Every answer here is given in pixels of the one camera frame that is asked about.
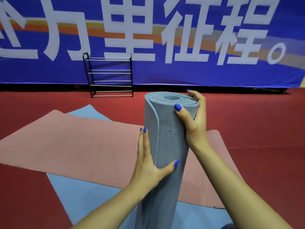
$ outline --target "forearm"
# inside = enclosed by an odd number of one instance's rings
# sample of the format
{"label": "forearm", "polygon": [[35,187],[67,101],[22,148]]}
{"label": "forearm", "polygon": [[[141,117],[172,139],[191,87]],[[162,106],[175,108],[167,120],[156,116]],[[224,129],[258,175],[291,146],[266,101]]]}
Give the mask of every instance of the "forearm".
{"label": "forearm", "polygon": [[236,228],[291,228],[210,147],[196,156]]}
{"label": "forearm", "polygon": [[73,229],[117,229],[143,199],[136,186],[127,185],[113,198],[96,208]]}

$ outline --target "metal rack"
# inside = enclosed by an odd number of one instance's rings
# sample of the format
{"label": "metal rack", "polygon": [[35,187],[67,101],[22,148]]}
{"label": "metal rack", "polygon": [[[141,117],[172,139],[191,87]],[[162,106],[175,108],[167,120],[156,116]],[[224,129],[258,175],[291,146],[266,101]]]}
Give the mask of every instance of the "metal rack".
{"label": "metal rack", "polygon": [[[130,55],[129,58],[90,58],[88,53],[83,53],[83,61],[87,76],[87,81],[89,85],[89,91],[91,94],[91,98],[93,97],[105,97],[105,96],[131,96],[133,97],[133,80],[132,80],[132,56]],[[107,69],[92,69],[91,61],[104,61],[104,62],[129,62],[130,69],[120,69],[120,70],[107,70]],[[129,74],[129,80],[95,80],[94,74]],[[105,84],[105,82],[112,82],[112,83],[119,83],[119,84]],[[109,93],[116,95],[96,95],[97,92],[101,93]]]}

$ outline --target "person's left hand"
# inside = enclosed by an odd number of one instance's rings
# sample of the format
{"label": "person's left hand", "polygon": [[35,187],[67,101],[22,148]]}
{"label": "person's left hand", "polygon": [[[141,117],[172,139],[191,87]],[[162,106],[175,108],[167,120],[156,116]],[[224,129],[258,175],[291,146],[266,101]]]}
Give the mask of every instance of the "person's left hand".
{"label": "person's left hand", "polygon": [[165,176],[173,172],[178,163],[179,161],[173,161],[164,168],[158,169],[153,163],[148,129],[142,130],[141,128],[135,170],[129,184],[140,190],[140,194],[144,198]]}

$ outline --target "silver metal rod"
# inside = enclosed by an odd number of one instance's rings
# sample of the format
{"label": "silver metal rod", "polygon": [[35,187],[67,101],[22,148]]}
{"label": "silver metal rod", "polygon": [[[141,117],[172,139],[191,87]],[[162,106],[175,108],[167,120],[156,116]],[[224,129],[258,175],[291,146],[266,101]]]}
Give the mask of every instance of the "silver metal rod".
{"label": "silver metal rod", "polygon": [[125,61],[125,62],[130,62],[130,60],[101,60],[101,59],[86,59],[88,61]]}
{"label": "silver metal rod", "polygon": [[94,82],[131,82],[131,80],[99,80]]}
{"label": "silver metal rod", "polygon": [[91,58],[91,59],[129,59],[129,58]]}
{"label": "silver metal rod", "polygon": [[96,91],[96,92],[132,92],[132,90],[130,90],[130,91]]}
{"label": "silver metal rod", "polygon": [[132,96],[132,95],[105,95],[106,96]]}
{"label": "silver metal rod", "polygon": [[131,87],[131,86],[125,86],[125,85],[94,85],[94,84],[90,84],[90,86],[105,86],[105,87]]}
{"label": "silver metal rod", "polygon": [[130,71],[129,70],[91,70],[91,71]]}
{"label": "silver metal rod", "polygon": [[130,73],[117,73],[117,72],[88,72],[88,74],[130,74]]}

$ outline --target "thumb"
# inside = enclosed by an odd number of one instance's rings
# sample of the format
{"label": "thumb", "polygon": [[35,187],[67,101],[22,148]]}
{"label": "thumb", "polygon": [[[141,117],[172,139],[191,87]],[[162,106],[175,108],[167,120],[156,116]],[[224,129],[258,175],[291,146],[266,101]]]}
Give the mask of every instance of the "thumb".
{"label": "thumb", "polygon": [[180,104],[174,105],[177,116],[184,122],[186,129],[192,129],[195,126],[194,119],[191,114]]}
{"label": "thumb", "polygon": [[173,161],[173,162],[169,163],[167,166],[163,167],[162,169],[159,169],[162,178],[164,178],[165,176],[169,175],[170,173],[172,173],[174,171],[175,163],[177,166],[179,161]]}

